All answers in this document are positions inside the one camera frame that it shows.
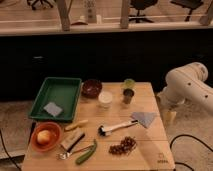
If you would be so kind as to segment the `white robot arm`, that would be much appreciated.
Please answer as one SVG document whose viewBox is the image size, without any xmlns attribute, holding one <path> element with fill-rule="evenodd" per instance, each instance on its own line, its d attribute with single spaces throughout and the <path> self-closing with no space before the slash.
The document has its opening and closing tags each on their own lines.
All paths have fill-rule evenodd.
<svg viewBox="0 0 213 171">
<path fill-rule="evenodd" d="M 213 88 L 205 84 L 207 78 L 207 67 L 200 62 L 174 68 L 166 74 L 166 86 L 158 94 L 165 126 L 173 123 L 177 114 L 175 108 L 185 100 L 197 103 L 213 115 Z"/>
</svg>

